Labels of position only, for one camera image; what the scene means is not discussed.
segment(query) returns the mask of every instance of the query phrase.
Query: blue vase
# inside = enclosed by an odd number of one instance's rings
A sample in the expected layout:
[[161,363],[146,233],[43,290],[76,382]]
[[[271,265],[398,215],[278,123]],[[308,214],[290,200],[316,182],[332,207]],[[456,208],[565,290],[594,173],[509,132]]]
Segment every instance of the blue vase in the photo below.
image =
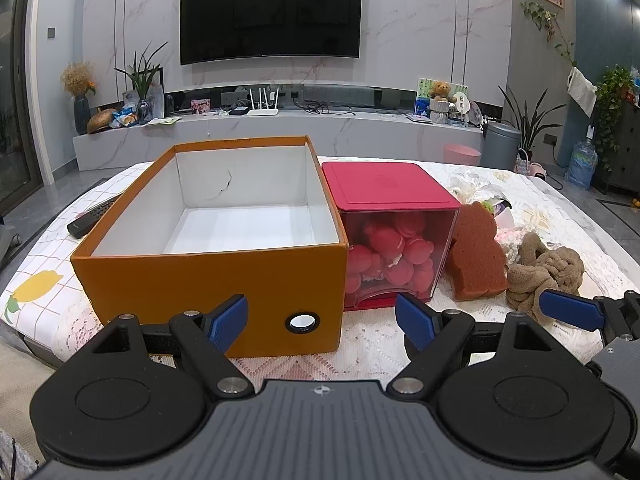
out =
[[89,110],[89,99],[86,95],[77,95],[74,101],[74,120],[76,122],[76,132],[78,135],[84,135],[86,133],[86,124],[91,119],[91,112]]
[[138,124],[147,124],[153,119],[154,111],[151,102],[147,99],[140,99],[140,101],[138,101],[138,107],[136,108],[136,115],[138,116]]

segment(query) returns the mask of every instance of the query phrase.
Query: red lid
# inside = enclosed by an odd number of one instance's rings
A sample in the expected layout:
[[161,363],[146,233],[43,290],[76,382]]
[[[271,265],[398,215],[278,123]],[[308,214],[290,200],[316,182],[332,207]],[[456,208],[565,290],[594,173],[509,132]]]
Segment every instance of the red lid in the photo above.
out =
[[325,162],[322,170],[342,211],[460,207],[449,191],[411,162]]

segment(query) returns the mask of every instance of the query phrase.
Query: tablecloth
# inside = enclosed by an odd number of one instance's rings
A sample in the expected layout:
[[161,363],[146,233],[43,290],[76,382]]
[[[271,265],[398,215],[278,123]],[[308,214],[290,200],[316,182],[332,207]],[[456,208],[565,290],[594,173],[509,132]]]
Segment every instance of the tablecloth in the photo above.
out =
[[[320,157],[326,160],[380,160]],[[502,190],[513,205],[516,225],[537,231],[545,242],[575,249],[586,272],[606,296],[622,297],[634,288],[612,258],[524,176],[510,171],[416,162],[443,186],[455,175],[473,171]],[[21,333],[67,360],[101,325],[82,286],[74,274],[69,257],[79,243],[66,225],[78,213],[122,192],[149,163],[137,164],[90,190],[44,231],[36,245],[0,295],[2,320]],[[477,320],[502,321],[510,312],[504,294],[495,298],[456,302],[448,280],[442,277],[430,303],[435,310],[459,308]],[[580,361],[588,361],[602,347],[597,333],[553,323],[548,330]],[[408,363],[403,334],[391,308],[348,312],[344,315],[342,338],[337,352],[306,356],[251,358],[235,364],[260,387],[264,378],[355,380],[379,379],[383,386]]]

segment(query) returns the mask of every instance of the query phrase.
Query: red container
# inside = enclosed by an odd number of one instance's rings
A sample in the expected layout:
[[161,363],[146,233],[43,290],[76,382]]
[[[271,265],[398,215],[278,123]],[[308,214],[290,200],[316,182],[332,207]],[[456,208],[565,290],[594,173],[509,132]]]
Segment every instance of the red container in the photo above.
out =
[[345,310],[393,306],[398,292],[429,301],[460,202],[417,164],[325,162],[350,250]]

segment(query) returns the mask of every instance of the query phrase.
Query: wall outlet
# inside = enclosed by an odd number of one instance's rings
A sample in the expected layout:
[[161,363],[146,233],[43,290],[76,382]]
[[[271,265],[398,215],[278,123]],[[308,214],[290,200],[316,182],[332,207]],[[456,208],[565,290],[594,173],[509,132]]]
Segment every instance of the wall outlet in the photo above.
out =
[[551,134],[545,134],[545,140],[543,140],[543,142],[545,144],[551,144],[552,146],[555,146],[556,142],[558,142],[558,136],[557,135],[551,135]]

